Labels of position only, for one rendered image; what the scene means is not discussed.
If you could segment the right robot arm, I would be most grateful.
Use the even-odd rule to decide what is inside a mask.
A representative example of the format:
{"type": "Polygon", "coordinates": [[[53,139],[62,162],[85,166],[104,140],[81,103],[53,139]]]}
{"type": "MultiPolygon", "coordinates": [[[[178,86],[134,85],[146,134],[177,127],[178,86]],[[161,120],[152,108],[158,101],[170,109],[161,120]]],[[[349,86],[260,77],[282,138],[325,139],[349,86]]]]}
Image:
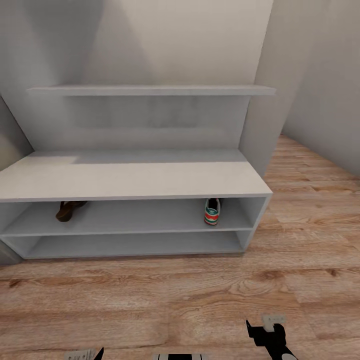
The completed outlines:
{"type": "Polygon", "coordinates": [[[270,314],[263,315],[261,320],[264,325],[257,327],[251,327],[246,321],[249,337],[254,339],[256,346],[265,346],[272,360],[298,360],[286,347],[285,330],[281,324],[285,324],[288,318],[284,314],[270,314]]]}

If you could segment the sandal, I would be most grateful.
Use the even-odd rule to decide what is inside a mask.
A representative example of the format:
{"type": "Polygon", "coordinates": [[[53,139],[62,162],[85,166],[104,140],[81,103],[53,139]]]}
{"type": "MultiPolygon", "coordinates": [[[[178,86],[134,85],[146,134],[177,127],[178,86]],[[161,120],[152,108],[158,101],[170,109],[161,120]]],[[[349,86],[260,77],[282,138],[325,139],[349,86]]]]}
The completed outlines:
{"type": "Polygon", "coordinates": [[[56,214],[56,218],[61,222],[68,222],[73,217],[75,209],[83,207],[88,201],[87,200],[74,200],[66,204],[62,201],[60,203],[60,211],[56,214]]]}

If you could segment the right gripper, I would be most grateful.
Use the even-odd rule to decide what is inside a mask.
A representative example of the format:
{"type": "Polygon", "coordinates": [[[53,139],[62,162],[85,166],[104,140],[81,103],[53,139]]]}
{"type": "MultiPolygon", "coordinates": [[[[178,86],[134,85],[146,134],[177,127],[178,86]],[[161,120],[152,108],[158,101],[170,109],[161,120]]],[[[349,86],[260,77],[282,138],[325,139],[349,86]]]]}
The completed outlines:
{"type": "Polygon", "coordinates": [[[263,326],[251,327],[248,320],[246,324],[249,337],[254,339],[257,347],[265,346],[269,352],[269,345],[274,340],[283,343],[284,346],[287,344],[285,330],[281,325],[274,325],[274,332],[267,332],[263,326]]]}

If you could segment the gym shoe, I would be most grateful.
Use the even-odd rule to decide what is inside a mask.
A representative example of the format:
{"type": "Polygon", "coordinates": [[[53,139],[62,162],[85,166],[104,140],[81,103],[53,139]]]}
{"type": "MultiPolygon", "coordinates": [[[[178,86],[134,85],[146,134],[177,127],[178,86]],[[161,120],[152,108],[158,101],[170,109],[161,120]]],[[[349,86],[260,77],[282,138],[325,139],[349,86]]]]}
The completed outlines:
{"type": "Polygon", "coordinates": [[[208,198],[205,204],[205,218],[204,221],[212,226],[215,226],[220,218],[220,212],[223,206],[222,198],[208,198]]]}

